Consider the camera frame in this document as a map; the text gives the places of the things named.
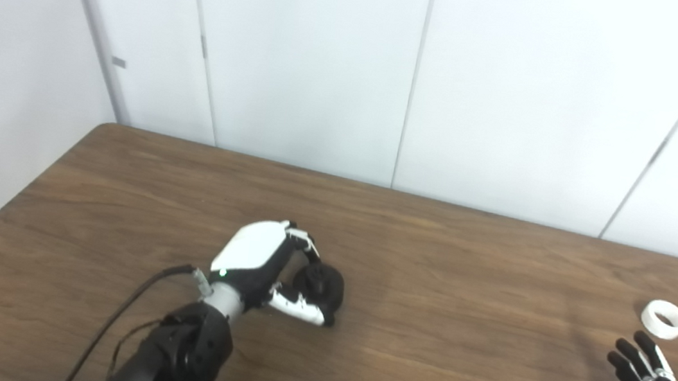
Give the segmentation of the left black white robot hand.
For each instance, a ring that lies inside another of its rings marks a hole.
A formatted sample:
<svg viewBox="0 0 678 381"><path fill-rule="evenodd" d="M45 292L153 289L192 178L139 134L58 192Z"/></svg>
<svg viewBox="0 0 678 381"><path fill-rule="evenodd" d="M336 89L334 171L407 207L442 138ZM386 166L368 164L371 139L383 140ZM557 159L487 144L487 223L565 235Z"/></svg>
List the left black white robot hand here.
<svg viewBox="0 0 678 381"><path fill-rule="evenodd" d="M251 309L274 307L315 326L332 327L343 276L322 262L315 241L289 220L243 226L209 267L204 303L233 323Z"/></svg>

